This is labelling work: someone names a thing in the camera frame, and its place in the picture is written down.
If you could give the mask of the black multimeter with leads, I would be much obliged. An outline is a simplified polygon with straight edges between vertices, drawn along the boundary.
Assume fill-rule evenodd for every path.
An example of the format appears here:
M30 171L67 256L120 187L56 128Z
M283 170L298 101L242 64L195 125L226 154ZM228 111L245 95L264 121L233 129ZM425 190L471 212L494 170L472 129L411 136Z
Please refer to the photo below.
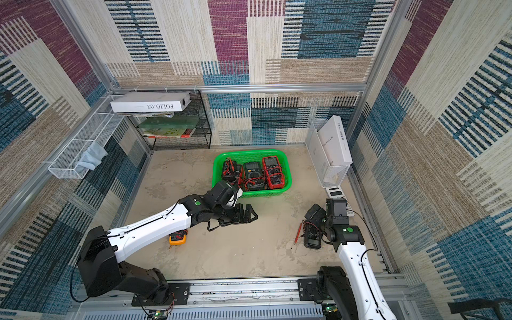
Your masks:
M241 168L242 166L237 161L227 158L223 163L222 180L231 184L238 184L241 178Z

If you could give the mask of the large red multimeter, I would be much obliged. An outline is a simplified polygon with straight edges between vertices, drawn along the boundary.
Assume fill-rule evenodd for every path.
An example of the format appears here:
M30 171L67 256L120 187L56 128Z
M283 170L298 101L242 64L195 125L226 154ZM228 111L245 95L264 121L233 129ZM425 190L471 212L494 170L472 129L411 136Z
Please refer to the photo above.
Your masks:
M243 187L244 187L243 170L238 172L236 183L239 188L243 189Z

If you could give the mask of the small black multimeter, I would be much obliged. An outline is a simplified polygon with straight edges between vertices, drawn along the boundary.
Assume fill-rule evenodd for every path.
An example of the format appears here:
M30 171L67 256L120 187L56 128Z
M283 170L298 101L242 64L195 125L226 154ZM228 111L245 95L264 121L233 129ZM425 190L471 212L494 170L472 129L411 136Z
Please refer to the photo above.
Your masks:
M314 225L312 222L303 220L297 230L294 244L297 244L300 239L303 240L303 245L308 249L321 248L321 229Z

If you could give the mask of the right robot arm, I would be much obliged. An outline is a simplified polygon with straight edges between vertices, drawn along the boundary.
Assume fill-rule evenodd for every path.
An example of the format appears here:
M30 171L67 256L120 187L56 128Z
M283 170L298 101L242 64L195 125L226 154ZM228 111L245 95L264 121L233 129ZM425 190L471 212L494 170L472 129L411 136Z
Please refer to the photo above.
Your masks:
M341 267L322 266L316 284L299 285L301 298L322 303L334 301L341 319L396 319L377 282L369 262L360 228L350 224L344 199L328 199L327 208L314 204L302 222L305 246L319 249L331 245Z

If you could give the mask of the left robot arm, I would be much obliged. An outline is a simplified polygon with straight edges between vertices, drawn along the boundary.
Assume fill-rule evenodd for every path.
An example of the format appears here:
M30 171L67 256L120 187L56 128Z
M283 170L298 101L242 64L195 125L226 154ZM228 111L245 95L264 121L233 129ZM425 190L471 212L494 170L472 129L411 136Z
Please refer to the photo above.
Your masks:
M144 269L127 262L128 257L177 231L212 219L219 226L252 223L258 215L251 205L237 202L237 196L216 201L211 195L189 195L170 208L129 226L105 231L91 229L79 253L77 267L88 297L111 291L134 293L155 305L171 301L171 290L157 268Z

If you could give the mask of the small red multimeter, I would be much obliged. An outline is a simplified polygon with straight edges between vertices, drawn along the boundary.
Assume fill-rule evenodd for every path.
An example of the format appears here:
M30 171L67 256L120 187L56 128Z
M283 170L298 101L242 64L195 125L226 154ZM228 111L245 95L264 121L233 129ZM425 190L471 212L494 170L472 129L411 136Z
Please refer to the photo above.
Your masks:
M282 166L276 156L264 157L263 171L265 182L269 189L282 189L285 186L285 176Z

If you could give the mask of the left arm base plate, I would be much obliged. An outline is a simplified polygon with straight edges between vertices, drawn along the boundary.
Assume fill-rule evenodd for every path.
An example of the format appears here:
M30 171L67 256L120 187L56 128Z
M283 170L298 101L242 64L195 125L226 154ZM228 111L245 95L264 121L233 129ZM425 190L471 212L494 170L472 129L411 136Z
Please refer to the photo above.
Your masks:
M162 289L158 289L155 293L145 297L143 295L134 295L131 301L132 307L149 307L149 306L167 306L186 305L190 290L190 283L178 282L168 283Z

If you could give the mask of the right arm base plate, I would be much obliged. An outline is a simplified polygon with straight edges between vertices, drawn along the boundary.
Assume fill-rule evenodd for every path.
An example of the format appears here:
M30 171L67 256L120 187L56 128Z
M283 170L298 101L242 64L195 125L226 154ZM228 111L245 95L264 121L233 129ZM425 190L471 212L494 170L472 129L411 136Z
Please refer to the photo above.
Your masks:
M297 280L299 299L301 301L313 301L322 303L323 296L318 291L317 281L314 278L303 278Z

